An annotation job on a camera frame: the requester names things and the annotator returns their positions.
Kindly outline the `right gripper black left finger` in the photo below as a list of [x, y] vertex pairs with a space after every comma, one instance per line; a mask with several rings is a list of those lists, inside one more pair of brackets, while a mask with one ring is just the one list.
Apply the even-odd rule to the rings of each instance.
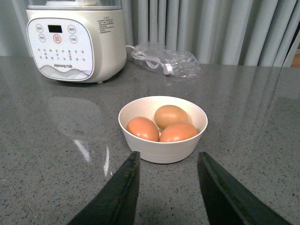
[[140, 153], [134, 151], [70, 225], [132, 225], [139, 194]]

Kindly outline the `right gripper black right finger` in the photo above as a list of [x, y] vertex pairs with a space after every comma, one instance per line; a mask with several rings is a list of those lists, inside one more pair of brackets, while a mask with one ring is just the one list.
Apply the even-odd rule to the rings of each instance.
[[198, 155], [198, 176], [211, 225], [289, 225], [208, 153]]

